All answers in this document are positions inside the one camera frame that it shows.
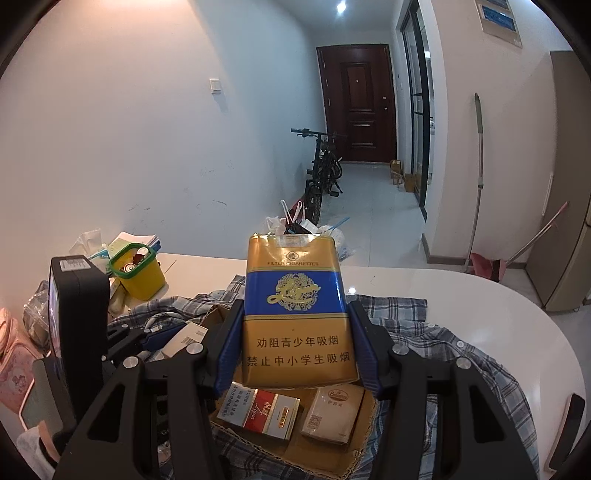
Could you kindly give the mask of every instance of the yellow cigarette pack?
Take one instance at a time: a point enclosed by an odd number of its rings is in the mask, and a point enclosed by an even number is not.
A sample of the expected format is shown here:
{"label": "yellow cigarette pack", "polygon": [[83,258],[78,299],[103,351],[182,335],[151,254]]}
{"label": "yellow cigarette pack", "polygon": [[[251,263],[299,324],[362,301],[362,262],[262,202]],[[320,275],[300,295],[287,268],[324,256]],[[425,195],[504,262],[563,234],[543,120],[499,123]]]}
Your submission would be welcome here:
{"label": "yellow cigarette pack", "polygon": [[331,237],[251,237],[243,333],[248,387],[320,387],[358,379]]}

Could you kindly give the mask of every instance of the broom handle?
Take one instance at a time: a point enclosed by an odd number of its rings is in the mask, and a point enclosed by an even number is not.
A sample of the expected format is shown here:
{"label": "broom handle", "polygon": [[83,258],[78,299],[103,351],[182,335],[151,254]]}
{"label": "broom handle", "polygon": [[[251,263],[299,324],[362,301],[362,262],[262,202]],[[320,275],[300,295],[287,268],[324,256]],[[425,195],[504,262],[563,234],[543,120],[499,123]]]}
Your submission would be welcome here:
{"label": "broom handle", "polygon": [[564,205],[560,207],[560,210],[556,212],[556,215],[552,217],[552,220],[550,220],[548,224],[546,224],[546,226],[542,228],[542,230],[540,230],[539,233],[531,239],[530,243],[528,243],[525,247],[523,247],[515,255],[513,255],[509,260],[507,260],[507,267],[511,265],[515,260],[517,260],[521,255],[523,255],[523,253],[527,252],[532,247],[532,245],[534,245],[534,243],[536,243],[543,235],[545,235],[545,233],[548,230],[552,228],[558,216],[566,210],[566,207],[569,206],[569,203],[570,202],[565,202]]}
{"label": "broom handle", "polygon": [[482,189],[484,188],[483,171],[484,171],[484,141],[482,138],[482,107],[480,105],[480,97],[477,93],[474,94],[474,100],[476,102],[476,122],[478,124],[478,146],[480,152],[480,170],[478,174],[478,197],[476,198],[476,213],[474,215],[474,224],[472,225],[472,237],[470,238],[470,248],[468,249],[468,256],[466,257],[466,263],[464,263],[464,269],[468,272],[468,265],[470,264],[470,255],[472,254],[472,248],[474,247],[474,238],[476,237],[476,225],[478,224],[478,214],[480,213],[480,198],[482,197]]}

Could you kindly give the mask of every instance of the brown door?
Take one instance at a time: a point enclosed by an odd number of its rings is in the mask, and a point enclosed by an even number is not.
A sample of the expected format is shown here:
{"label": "brown door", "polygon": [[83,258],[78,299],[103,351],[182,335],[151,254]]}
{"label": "brown door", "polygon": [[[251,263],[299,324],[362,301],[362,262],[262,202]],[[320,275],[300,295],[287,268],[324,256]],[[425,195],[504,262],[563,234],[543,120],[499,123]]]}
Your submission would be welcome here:
{"label": "brown door", "polygon": [[324,110],[343,161],[389,162],[395,158],[396,129],[392,68],[387,45],[318,48]]}

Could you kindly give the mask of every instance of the tiled floor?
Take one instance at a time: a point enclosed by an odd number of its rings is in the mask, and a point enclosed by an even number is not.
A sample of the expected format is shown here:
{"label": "tiled floor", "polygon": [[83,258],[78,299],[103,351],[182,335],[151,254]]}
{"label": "tiled floor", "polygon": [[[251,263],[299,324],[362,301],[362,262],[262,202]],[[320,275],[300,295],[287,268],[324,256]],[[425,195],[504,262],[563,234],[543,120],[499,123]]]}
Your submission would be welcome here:
{"label": "tiled floor", "polygon": [[[417,200],[413,193],[392,185],[387,165],[343,164],[339,184],[343,194],[324,197],[320,221],[322,225],[334,225],[350,217],[340,228],[347,246],[355,253],[343,265],[461,271],[462,267],[427,264],[421,244],[425,221]],[[502,284],[540,305],[524,270],[508,270]],[[591,306],[550,317],[573,347],[583,370],[587,398],[591,398]]]}

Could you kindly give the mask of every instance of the metal bolt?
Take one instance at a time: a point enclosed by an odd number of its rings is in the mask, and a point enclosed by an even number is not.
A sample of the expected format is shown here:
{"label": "metal bolt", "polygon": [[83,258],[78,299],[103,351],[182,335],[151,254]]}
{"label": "metal bolt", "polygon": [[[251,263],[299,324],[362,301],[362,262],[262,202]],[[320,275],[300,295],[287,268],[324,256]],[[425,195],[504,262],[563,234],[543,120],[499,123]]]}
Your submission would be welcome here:
{"label": "metal bolt", "polygon": [[133,368],[137,367],[139,363],[139,358],[136,356],[129,356],[125,360],[123,360],[123,366],[125,368]]}
{"label": "metal bolt", "polygon": [[396,343],[392,346],[392,351],[396,355],[406,355],[408,353],[408,347],[401,343]]}
{"label": "metal bolt", "polygon": [[187,345],[187,352],[191,355],[197,355],[203,352],[203,345],[201,343],[191,343],[191,345]]}
{"label": "metal bolt", "polygon": [[468,370],[472,366],[472,362],[470,362],[467,358],[461,356],[456,360],[456,365],[463,370]]}

